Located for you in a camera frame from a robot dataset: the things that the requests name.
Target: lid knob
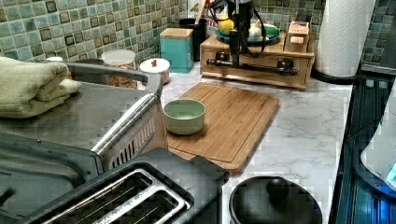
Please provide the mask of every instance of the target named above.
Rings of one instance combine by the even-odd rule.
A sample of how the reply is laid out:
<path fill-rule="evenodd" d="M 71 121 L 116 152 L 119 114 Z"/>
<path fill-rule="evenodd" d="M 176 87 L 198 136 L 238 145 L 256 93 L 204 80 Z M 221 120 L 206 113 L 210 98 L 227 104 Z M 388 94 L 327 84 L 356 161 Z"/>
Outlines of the lid knob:
<path fill-rule="evenodd" d="M 279 176 L 271 178 L 268 181 L 266 188 L 270 198 L 273 199 L 285 199 L 288 197 L 290 192 L 289 182 Z"/>

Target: pot lid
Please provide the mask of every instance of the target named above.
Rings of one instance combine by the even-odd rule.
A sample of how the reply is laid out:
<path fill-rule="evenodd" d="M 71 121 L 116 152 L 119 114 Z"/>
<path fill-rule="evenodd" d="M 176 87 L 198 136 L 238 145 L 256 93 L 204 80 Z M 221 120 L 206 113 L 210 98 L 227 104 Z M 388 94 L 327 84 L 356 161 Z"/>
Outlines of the pot lid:
<path fill-rule="evenodd" d="M 165 59 L 155 58 L 142 62 L 139 66 L 140 70 L 149 73 L 161 73 L 170 67 L 170 63 Z"/>
<path fill-rule="evenodd" d="M 128 49 L 114 49 L 102 54 L 102 60 L 109 65 L 125 65 L 134 62 L 134 52 Z"/>
<path fill-rule="evenodd" d="M 235 224 L 321 224 L 315 199 L 300 186 L 279 176 L 258 176 L 240 183 L 230 199 Z"/>

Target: paper towel roll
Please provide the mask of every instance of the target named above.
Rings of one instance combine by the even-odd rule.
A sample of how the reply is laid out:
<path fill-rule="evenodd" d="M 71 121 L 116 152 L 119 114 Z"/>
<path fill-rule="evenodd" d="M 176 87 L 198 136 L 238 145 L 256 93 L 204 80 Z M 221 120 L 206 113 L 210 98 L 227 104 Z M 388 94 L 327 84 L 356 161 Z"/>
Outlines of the paper towel roll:
<path fill-rule="evenodd" d="M 327 0 L 319 32 L 317 71 L 351 77 L 358 70 L 375 0 Z"/>

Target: metal rod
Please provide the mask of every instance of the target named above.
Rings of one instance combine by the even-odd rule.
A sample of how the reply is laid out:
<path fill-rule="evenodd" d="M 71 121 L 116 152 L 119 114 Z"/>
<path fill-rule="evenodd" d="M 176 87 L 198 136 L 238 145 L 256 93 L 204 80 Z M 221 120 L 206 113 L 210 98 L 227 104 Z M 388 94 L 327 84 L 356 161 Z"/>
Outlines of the metal rod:
<path fill-rule="evenodd" d="M 233 63 L 231 63 L 231 62 L 224 62 L 224 61 L 213 60 L 213 59 L 208 59 L 206 61 L 206 64 L 214 65 L 214 66 L 233 67 Z M 263 65 L 250 64 L 250 63 L 240 63 L 238 68 L 245 69 L 245 70 L 252 70 L 252 71 L 278 73 L 280 75 L 286 75 L 286 76 L 295 76 L 298 73 L 298 70 L 293 69 L 293 68 L 270 67 L 270 66 L 263 66 Z"/>

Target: black pot lid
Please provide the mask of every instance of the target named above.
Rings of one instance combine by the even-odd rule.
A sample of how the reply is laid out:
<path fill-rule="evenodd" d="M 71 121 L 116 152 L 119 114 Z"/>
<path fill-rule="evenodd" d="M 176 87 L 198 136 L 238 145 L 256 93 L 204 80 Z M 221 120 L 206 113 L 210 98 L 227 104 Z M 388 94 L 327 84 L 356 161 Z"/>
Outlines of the black pot lid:
<path fill-rule="evenodd" d="M 321 224 L 316 200 L 300 186 L 279 176 L 257 176 L 240 183 L 230 199 L 236 224 Z"/>

